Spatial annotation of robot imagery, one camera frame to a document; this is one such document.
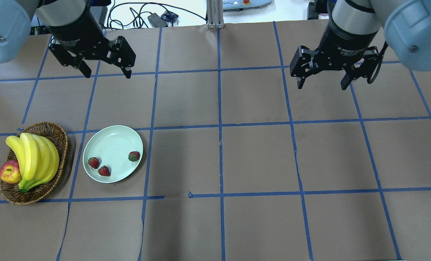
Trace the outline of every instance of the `banana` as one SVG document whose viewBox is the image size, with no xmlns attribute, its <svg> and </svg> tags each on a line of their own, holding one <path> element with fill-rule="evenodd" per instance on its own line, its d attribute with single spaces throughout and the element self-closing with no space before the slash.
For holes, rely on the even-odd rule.
<svg viewBox="0 0 431 261">
<path fill-rule="evenodd" d="M 46 143 L 45 140 L 43 140 L 38 135 L 33 135 L 33 138 L 35 138 L 35 141 L 38 144 L 38 149 L 40 151 L 40 154 L 38 155 L 38 165 L 37 165 L 37 172 L 35 173 L 35 177 L 33 180 L 41 180 L 43 177 L 46 176 L 48 173 L 48 170 L 50 169 L 50 163 L 51 163 L 51 152 L 49 150 L 48 143 Z"/>
<path fill-rule="evenodd" d="M 50 172 L 47 173 L 48 175 L 45 176 L 45 179 L 43 179 L 43 183 L 46 183 L 53 179 L 54 175 L 58 172 L 59 168 L 59 153 L 58 149 L 56 149 L 55 145 L 45 137 L 41 137 L 43 140 L 46 141 L 49 147 L 49 151 L 51 152 L 51 164 L 50 164 Z"/>
<path fill-rule="evenodd" d="M 22 132 L 20 134 L 20 141 L 24 146 L 25 152 L 25 174 L 22 174 L 22 181 L 31 181 L 35 177 L 38 165 L 38 145 L 30 133 Z"/>
<path fill-rule="evenodd" d="M 20 173 L 25 173 L 25 152 L 22 142 L 17 136 L 9 136 L 6 138 L 6 145 L 13 150 L 19 163 Z"/>
<path fill-rule="evenodd" d="M 54 144 L 45 137 L 37 135 L 33 135 L 33 137 L 36 140 L 37 144 L 39 144 L 39 161 L 43 163 L 40 164 L 40 166 L 42 167 L 41 169 L 37 170 L 37 173 L 35 174 L 33 180 L 24 183 L 22 186 L 20 186 L 19 183 L 19 191 L 23 193 L 29 191 L 35 186 L 52 180 L 54 175 L 56 175 L 56 173 L 58 172 L 59 167 L 59 154 Z"/>
</svg>

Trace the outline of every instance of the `cable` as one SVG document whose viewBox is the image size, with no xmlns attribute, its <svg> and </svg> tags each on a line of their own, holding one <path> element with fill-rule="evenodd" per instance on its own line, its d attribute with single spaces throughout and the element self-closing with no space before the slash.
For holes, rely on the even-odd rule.
<svg viewBox="0 0 431 261">
<path fill-rule="evenodd" d="M 192 13 L 193 15 L 196 15 L 197 17 L 199 17 L 199 18 L 201 18 L 201 19 L 203 19 L 204 21 L 206 21 L 206 22 L 207 22 L 207 18 L 204 18 L 204 17 L 202 17 L 201 15 L 198 15 L 197 13 L 191 12 L 191 11 L 189 11 L 189 10 L 187 10 L 187 9 L 184 9 L 184 8 L 181 8 L 181 7 L 176 7 L 176 6 L 173 6 L 173 5 L 161 4 L 161 3 L 156 3 L 156 2 L 126 2 L 126 3 L 121 3 L 121 4 L 116 5 L 116 2 L 115 2 L 115 0 L 114 0 L 114 4 L 112 5 L 112 8 L 111 8 L 111 10 L 109 10 L 109 14 L 108 14 L 108 17 L 107 17 L 107 20 L 106 20 L 106 25 L 111 26 L 111 24 L 110 24 L 109 20 L 111 20 L 111 14 L 112 14 L 112 11 L 113 11 L 116 7 L 119 7 L 119 6 L 121 6 L 121 5 L 128 5 L 128 4 L 141 4 L 141 5 L 142 5 L 142 7 L 140 8 L 140 12 L 138 12 L 138 15 L 139 15 L 139 16 L 141 16 L 141 13 L 144 13 L 144 12 L 141 12 L 141 10 L 143 10 L 143 6 L 148 5 L 148 4 L 154 4 L 154 5 L 160 5 L 160 6 L 162 6 L 162 7 L 163 7 L 164 9 L 166 9 L 166 10 L 167 10 L 167 8 L 166 8 L 166 7 L 173 7 L 173 8 L 179 9 L 179 10 L 186 11 L 186 12 L 188 12 L 188 13 Z"/>
<path fill-rule="evenodd" d="M 386 48 L 388 48 L 388 43 L 386 43 L 386 41 L 385 41 L 385 43 L 383 44 L 382 50 L 380 51 L 380 54 L 378 55 L 378 65 L 377 65 L 377 69 L 375 71 L 375 74 L 372 77 L 367 78 L 368 84 L 372 84 L 373 81 L 375 81 L 375 79 L 377 78 L 378 73 L 380 72 L 380 67 L 382 66 L 383 55 L 385 55 Z"/>
</svg>

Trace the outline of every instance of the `woven basket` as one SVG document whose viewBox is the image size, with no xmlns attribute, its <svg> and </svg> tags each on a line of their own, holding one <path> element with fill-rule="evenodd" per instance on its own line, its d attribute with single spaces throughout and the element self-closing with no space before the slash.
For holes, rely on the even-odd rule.
<svg viewBox="0 0 431 261">
<path fill-rule="evenodd" d="M 51 122 L 40 122 L 27 127 L 22 132 L 28 132 L 49 139 L 55 145 L 56 149 L 58 149 L 59 168 L 58 172 L 56 173 L 56 175 L 54 175 L 53 179 L 50 180 L 50 182 L 35 186 L 26 193 L 20 193 L 14 189 L 14 184 L 6 183 L 0 180 L 1 194 L 3 195 L 5 200 L 10 203 L 13 203 L 14 205 L 28 205 L 46 197 L 58 184 L 67 157 L 67 134 L 58 124 Z M 15 158 L 16 156 L 14 152 L 9 149 L 6 162 Z"/>
</svg>

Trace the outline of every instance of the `red apple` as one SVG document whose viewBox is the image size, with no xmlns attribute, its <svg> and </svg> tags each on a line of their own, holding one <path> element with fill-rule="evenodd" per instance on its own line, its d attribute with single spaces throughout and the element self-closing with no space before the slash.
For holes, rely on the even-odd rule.
<svg viewBox="0 0 431 261">
<path fill-rule="evenodd" d="M 20 174 L 19 162 L 16 159 L 10 160 L 3 164 L 0 169 L 0 178 L 2 181 L 17 184 L 22 180 Z"/>
</svg>

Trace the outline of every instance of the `plate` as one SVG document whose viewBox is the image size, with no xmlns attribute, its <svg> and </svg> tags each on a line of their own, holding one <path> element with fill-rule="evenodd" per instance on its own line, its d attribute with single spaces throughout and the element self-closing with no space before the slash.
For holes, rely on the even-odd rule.
<svg viewBox="0 0 431 261">
<path fill-rule="evenodd" d="M 128 160 L 130 152 L 140 152 L 139 160 Z M 101 176 L 98 170 L 88 165 L 88 159 L 97 157 L 99 167 L 108 166 L 111 175 Z M 115 125 L 97 132 L 86 144 L 83 151 L 83 168 L 94 180 L 101 183 L 112 183 L 123 180 L 130 175 L 143 158 L 143 141 L 140 135 L 127 126 Z"/>
</svg>

